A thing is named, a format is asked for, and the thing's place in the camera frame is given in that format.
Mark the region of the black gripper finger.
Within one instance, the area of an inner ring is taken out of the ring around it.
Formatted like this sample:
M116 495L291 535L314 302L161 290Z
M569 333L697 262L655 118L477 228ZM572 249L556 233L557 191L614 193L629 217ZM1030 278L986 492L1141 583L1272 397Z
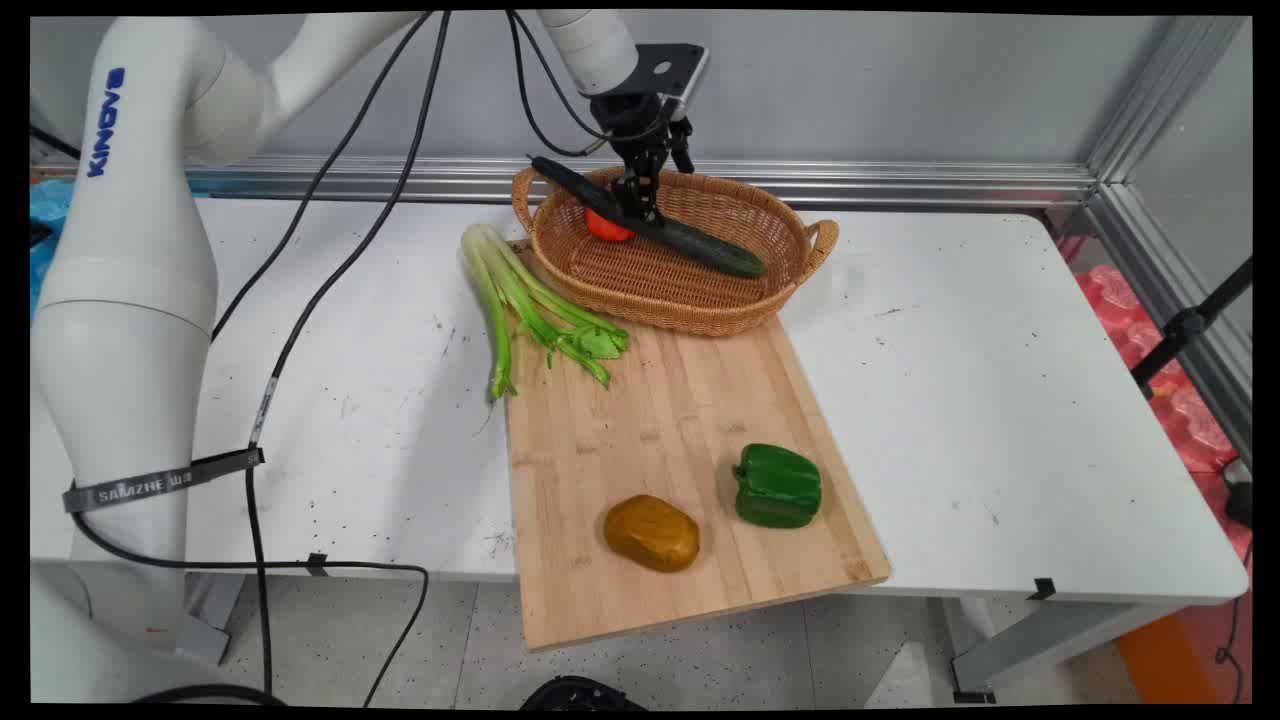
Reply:
M645 140L645 223L662 225L664 219L658 209L660 172L667 160L675 163L676 170L685 174L695 172L689 154L689 140L692 124L689 118L667 120L659 131Z
M635 222L649 220L649 150L623 154L623 172L611 184L620 211Z

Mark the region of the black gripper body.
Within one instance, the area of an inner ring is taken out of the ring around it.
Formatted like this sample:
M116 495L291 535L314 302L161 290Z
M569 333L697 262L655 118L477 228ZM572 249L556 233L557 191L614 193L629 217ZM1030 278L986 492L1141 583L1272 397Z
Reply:
M589 102L591 117L605 135L618 137L641 136L634 141L611 141L623 163L644 158L667 158L673 163L691 163L689 137L692 124L685 105L662 94L617 94L593 97Z

